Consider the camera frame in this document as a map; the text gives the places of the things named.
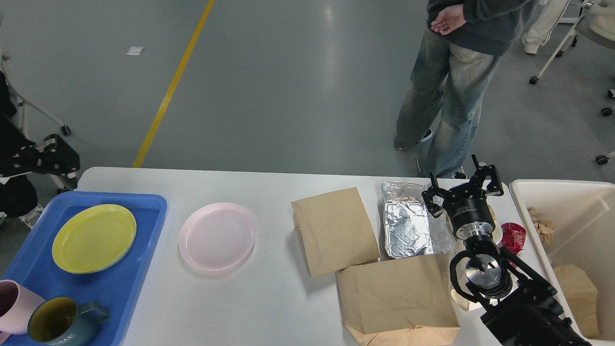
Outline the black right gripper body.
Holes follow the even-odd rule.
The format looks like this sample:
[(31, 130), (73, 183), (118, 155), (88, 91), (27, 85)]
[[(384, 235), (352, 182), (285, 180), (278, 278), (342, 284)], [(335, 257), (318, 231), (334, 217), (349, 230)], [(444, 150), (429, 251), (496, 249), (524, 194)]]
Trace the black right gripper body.
[(487, 192), (477, 184), (460, 184), (447, 191), (443, 208), (452, 226), (453, 236), (467, 239), (490, 235), (495, 221), (486, 203)]

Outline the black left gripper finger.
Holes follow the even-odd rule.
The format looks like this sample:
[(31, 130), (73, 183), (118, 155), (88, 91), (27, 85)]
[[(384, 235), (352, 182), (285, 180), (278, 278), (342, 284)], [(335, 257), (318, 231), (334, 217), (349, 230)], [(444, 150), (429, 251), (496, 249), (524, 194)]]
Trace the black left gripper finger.
[(9, 179), (39, 173), (71, 179), (80, 169), (79, 154), (61, 136), (52, 134), (39, 144), (11, 149), (9, 155), (1, 158), (0, 176)]

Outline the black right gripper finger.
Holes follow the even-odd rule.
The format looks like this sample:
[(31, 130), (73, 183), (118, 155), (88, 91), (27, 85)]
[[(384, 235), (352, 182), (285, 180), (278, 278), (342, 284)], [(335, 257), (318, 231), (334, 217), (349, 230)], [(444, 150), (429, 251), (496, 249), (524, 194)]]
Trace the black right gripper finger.
[[(433, 173), (429, 174), (429, 178), (431, 181), (431, 186), (428, 187), (426, 191), (422, 193), (422, 197), (425, 201), (426, 208), (429, 213), (434, 217), (438, 218), (441, 214), (446, 213), (448, 217), (455, 218), (455, 202), (457, 202), (457, 188), (453, 187), (449, 190), (443, 189), (439, 187), (437, 182), (437, 178)], [(443, 199), (441, 204), (437, 204), (433, 201), (435, 197), (440, 197)]]
[(504, 195), (503, 184), (495, 165), (479, 162), (476, 155), (471, 155), (475, 172), (468, 181), (468, 197), (501, 197)]

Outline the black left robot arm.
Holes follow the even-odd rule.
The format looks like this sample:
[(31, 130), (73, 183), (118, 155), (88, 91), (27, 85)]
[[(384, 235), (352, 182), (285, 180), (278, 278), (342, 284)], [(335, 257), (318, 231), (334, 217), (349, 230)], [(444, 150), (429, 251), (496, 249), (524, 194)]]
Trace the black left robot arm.
[(13, 124), (17, 114), (11, 102), (6, 75), (1, 74), (1, 177), (11, 179), (28, 173), (73, 177), (81, 168), (79, 154), (58, 134), (46, 136), (42, 142), (29, 140)]

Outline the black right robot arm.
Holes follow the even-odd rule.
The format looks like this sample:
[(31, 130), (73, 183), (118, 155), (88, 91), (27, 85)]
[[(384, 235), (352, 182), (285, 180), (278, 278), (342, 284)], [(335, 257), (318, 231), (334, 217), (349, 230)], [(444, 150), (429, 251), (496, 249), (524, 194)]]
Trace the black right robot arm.
[(498, 170), (472, 156), (475, 172), (448, 190), (433, 173), (422, 193), (433, 217), (446, 214), (464, 249), (450, 261), (452, 288), (484, 308), (481, 322), (504, 346), (587, 346), (563, 317), (556, 288), (509, 249), (497, 245), (489, 196), (504, 194)]

